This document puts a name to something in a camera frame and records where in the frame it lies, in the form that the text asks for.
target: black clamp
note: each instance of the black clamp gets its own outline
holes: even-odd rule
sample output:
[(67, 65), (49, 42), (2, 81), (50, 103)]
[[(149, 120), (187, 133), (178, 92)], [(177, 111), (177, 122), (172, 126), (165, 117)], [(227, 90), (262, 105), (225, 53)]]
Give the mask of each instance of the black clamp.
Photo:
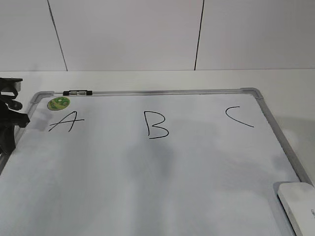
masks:
[(93, 92), (91, 90), (69, 90), (63, 91), (63, 96), (70, 96), (70, 95), (85, 95), (85, 96), (92, 96)]
[(14, 101), (22, 80), (0, 78), (0, 154), (3, 152), (9, 155), (15, 149), (14, 127), (17, 125), (25, 128), (30, 122), (27, 114), (16, 112), (23, 107), (20, 102)]

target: gray frame edge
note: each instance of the gray frame edge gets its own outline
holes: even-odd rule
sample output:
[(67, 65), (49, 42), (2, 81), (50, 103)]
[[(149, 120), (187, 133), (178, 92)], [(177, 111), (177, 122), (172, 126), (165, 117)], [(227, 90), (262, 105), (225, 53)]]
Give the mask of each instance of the gray frame edge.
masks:
[[(272, 115), (269, 110), (265, 100), (261, 94), (261, 92), (256, 88), (239, 88), (239, 89), (200, 89), (200, 90), (156, 90), (156, 91), (97, 91), (93, 92), (92, 96), (131, 96), (131, 95), (176, 95), (176, 94), (250, 94), (252, 95), (258, 105), (260, 106), (263, 114), (265, 115), (269, 125), (271, 126), (278, 142), (280, 143), (284, 153), (286, 154), (291, 166), (296, 172), (297, 176), (300, 178), (302, 182), (312, 183), (312, 180), (307, 175), (305, 169), (303, 168), (302, 163), (296, 156), (292, 147), (290, 146), (288, 140), (280, 129), (276, 119)], [(62, 96), (62, 92), (54, 92), (54, 91), (40, 91), (37, 92), (30, 101), (30, 105), (27, 109), (27, 113), (30, 118), (36, 108), (36, 104), (41, 101), (41, 99), (45, 97), (53, 97), (56, 95)], [(0, 162), (0, 172), (3, 169), (2, 162)]]
[(54, 95), (54, 91), (41, 91), (41, 92), (37, 92), (34, 94), (34, 96), (32, 97), (30, 103), (39, 103), (41, 101), (41, 99), (43, 99), (44, 97), (51, 97)]

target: round sticker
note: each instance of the round sticker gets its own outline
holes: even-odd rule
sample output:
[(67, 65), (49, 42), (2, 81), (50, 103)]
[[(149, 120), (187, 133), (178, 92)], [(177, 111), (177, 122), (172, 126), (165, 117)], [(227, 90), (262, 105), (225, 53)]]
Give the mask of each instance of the round sticker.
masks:
[(47, 108), (51, 111), (60, 111), (69, 106), (70, 100), (67, 97), (56, 97), (50, 100), (47, 104)]

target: whiteboard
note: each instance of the whiteboard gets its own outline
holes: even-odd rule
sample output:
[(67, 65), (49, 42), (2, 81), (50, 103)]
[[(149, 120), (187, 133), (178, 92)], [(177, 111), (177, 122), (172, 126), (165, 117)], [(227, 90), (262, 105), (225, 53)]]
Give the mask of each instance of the whiteboard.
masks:
[(294, 236), (276, 191), (299, 178), (252, 95), (68, 98), (0, 176), (0, 235)]

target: table surface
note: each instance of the table surface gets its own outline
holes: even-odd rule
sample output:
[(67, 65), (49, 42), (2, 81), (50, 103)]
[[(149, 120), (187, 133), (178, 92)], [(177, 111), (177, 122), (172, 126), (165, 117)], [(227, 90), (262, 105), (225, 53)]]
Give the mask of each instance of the table surface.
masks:
[(315, 183), (315, 69), (131, 71), (131, 72), (0, 72), (23, 78), (18, 100), (27, 107), (38, 91), (239, 89), (254, 87), (265, 101)]

